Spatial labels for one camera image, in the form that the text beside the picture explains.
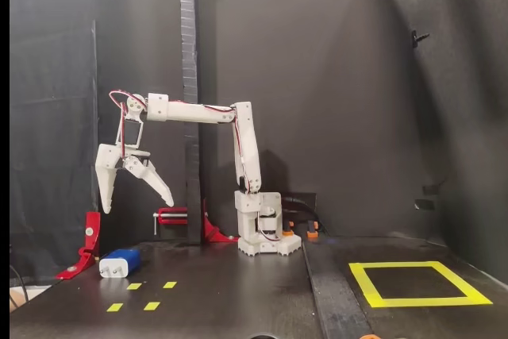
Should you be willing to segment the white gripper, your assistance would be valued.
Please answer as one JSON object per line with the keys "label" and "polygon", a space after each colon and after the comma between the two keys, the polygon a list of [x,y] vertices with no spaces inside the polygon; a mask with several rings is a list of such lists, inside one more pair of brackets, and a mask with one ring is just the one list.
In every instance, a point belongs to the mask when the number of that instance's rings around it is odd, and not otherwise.
{"label": "white gripper", "polygon": [[158,175],[155,166],[148,159],[150,153],[140,150],[143,134],[142,120],[121,119],[118,125],[115,144],[100,144],[96,158],[96,175],[102,203],[102,210],[111,210],[117,163],[123,160],[123,168],[138,179],[144,180],[167,206],[174,206],[174,199],[168,185]]}

